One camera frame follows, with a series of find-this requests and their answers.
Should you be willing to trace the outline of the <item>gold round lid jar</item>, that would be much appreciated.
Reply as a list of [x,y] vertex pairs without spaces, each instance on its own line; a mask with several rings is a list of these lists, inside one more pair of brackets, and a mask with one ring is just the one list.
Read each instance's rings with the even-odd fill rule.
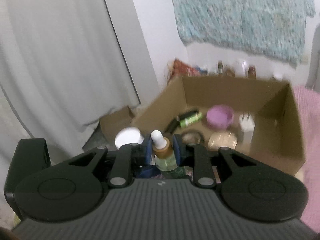
[[234,133],[230,131],[221,131],[213,133],[208,141],[210,149],[219,149],[220,147],[228,147],[235,149],[238,140]]

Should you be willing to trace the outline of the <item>green dropper bottle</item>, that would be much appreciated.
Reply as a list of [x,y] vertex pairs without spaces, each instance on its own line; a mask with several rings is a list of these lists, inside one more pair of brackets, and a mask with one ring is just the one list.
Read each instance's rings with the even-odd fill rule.
[[155,164],[165,179],[180,179],[185,177],[186,171],[176,163],[175,153],[170,140],[159,130],[151,132],[152,149]]

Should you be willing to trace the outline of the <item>black cylindrical tube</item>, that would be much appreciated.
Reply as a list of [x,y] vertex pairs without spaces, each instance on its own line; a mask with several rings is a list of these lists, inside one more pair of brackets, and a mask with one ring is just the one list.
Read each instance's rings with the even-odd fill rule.
[[174,133],[175,130],[180,126],[180,122],[184,119],[187,119],[191,116],[193,116],[194,114],[199,113],[198,109],[192,109],[190,111],[184,112],[176,117],[174,117],[171,122],[168,124],[168,126],[166,127],[166,129],[164,130],[164,133]]

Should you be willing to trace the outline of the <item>green lip balm tube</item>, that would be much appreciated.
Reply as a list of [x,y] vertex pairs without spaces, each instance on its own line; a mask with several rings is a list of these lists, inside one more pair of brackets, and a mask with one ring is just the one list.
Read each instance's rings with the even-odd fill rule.
[[185,119],[182,119],[180,121],[180,128],[186,128],[194,123],[201,121],[202,118],[203,118],[203,113],[201,113],[201,112],[195,113]]

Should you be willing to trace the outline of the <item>purple plastic bowl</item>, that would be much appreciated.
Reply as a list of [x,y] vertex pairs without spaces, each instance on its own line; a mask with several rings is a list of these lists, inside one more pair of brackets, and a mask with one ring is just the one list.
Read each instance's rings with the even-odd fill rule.
[[215,105],[206,114],[207,124],[216,129],[227,129],[234,121],[234,110],[226,105]]

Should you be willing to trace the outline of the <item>white power adapter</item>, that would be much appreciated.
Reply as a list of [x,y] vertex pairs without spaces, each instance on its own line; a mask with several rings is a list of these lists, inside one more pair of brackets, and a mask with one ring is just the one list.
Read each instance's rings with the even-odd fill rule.
[[243,144],[250,144],[253,138],[255,122],[249,113],[239,116],[239,139]]

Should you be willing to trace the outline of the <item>white cylindrical bottle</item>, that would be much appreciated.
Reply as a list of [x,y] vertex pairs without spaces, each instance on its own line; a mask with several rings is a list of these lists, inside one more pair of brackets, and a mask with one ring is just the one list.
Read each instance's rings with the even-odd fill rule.
[[144,138],[140,130],[136,127],[122,129],[115,137],[114,144],[117,149],[126,144],[141,144]]

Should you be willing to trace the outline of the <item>small cardboard flap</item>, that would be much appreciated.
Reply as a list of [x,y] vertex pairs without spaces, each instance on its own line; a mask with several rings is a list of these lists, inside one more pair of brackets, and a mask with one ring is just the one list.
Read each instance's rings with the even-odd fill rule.
[[131,108],[125,106],[122,109],[102,116],[99,119],[101,131],[109,144],[114,144],[116,135],[124,128],[131,125],[132,119],[135,117]]

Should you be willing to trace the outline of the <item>brown cardboard box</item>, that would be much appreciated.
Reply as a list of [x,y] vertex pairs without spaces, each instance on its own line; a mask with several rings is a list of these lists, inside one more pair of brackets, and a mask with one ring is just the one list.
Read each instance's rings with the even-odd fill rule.
[[236,150],[262,163],[295,175],[305,163],[304,139],[293,88],[288,82],[236,77],[175,77],[132,121],[143,134],[164,131],[173,118],[192,109],[206,114],[215,105],[234,111],[230,130],[239,135],[239,118],[254,120],[251,141],[238,141]]

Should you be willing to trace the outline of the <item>red gift bag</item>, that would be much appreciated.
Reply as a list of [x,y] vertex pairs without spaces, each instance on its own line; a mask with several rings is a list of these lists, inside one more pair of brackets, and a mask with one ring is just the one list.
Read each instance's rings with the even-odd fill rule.
[[170,81],[175,76],[200,76],[200,72],[197,69],[179,59],[169,61],[167,68],[167,81]]

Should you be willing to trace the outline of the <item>grey curtain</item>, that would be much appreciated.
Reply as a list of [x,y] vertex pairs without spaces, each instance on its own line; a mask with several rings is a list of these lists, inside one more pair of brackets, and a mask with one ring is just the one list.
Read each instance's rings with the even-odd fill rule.
[[30,135],[69,154],[138,102],[104,0],[1,0],[1,85]]

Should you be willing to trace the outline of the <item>pink checkered bedsheet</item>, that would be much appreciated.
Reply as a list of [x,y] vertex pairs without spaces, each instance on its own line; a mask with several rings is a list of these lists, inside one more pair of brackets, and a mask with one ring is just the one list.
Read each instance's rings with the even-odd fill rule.
[[294,95],[304,139],[305,163],[300,171],[309,192],[302,221],[319,233],[319,93],[296,87]]

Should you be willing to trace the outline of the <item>blue floral wall cloth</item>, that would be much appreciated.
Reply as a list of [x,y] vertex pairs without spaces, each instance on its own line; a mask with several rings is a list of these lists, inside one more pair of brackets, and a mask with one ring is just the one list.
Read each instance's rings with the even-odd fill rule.
[[182,43],[210,43],[297,65],[314,0],[172,0]]

